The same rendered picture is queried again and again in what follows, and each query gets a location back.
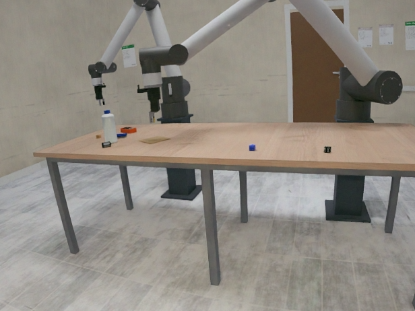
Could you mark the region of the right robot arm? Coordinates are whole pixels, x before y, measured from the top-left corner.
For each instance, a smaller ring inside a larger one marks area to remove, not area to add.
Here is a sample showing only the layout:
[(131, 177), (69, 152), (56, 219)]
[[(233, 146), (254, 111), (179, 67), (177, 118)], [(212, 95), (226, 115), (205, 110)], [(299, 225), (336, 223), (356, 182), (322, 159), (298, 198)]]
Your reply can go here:
[[(157, 0), (133, 0), (134, 4), (111, 40), (101, 60), (88, 66), (91, 79), (102, 77), (103, 73), (115, 72), (113, 62), (130, 31), (145, 10), (156, 41), (156, 46), (172, 46)], [(183, 80), (179, 66), (164, 66), (167, 77), (162, 77), (162, 118), (181, 118), (189, 115), (188, 102), (185, 100), (191, 90), (189, 82)], [(181, 75), (181, 76), (179, 76)], [(174, 76), (174, 77), (173, 77)], [(185, 88), (183, 87), (183, 83)], [(186, 85), (185, 85), (186, 84)]]

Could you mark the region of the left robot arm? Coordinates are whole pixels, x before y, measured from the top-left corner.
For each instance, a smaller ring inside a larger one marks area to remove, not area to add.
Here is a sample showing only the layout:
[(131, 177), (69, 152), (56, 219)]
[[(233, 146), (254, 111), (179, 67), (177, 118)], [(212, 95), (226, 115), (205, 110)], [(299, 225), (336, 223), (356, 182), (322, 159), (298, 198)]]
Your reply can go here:
[[(160, 66), (184, 65), (186, 60), (195, 56), (262, 5), (274, 1), (240, 0), (182, 44), (139, 48), (141, 73), (161, 73)], [(403, 89), (401, 77), (395, 71), (378, 70), (324, 0), (289, 2), (346, 66), (340, 67), (340, 99), (336, 99), (336, 118), (368, 120), (371, 118), (371, 102), (388, 105), (398, 100)]]

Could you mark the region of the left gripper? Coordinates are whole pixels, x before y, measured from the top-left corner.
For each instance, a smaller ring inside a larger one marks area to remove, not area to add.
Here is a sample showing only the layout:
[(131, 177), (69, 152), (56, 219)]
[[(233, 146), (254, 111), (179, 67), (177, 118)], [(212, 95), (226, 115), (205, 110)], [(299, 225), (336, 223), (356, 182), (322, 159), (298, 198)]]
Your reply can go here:
[(161, 73), (146, 73), (142, 74), (144, 89), (139, 89), (137, 85), (137, 93), (147, 92), (148, 100), (150, 101), (149, 118), (150, 123), (154, 123), (154, 113), (160, 110), (160, 87), (162, 87)]

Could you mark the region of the tan mat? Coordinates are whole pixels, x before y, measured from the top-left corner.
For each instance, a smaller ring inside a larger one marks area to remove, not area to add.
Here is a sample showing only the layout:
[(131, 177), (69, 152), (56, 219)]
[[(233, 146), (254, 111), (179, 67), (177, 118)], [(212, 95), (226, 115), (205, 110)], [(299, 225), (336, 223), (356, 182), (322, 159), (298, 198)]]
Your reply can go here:
[(169, 140), (169, 139), (171, 139), (171, 138), (156, 136), (156, 137), (151, 137), (151, 138), (148, 138), (148, 139), (142, 139), (142, 140), (139, 140), (139, 141), (141, 141), (143, 143), (153, 144), (153, 143), (157, 143), (157, 142), (161, 142), (161, 141), (166, 141), (166, 140)]

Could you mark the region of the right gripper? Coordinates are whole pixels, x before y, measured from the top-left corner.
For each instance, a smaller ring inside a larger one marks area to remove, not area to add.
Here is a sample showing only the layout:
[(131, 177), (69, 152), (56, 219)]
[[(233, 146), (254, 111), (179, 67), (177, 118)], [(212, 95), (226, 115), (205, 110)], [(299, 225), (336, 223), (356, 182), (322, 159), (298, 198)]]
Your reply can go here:
[(104, 83), (102, 83), (102, 78), (101, 77), (92, 79), (92, 85), (94, 86), (94, 91), (95, 91), (95, 94), (96, 94), (96, 100), (99, 101), (99, 106), (101, 106), (100, 99), (102, 100), (103, 105), (105, 105), (104, 98), (102, 96), (102, 88), (105, 88), (106, 85), (102, 85), (102, 84), (104, 84)]

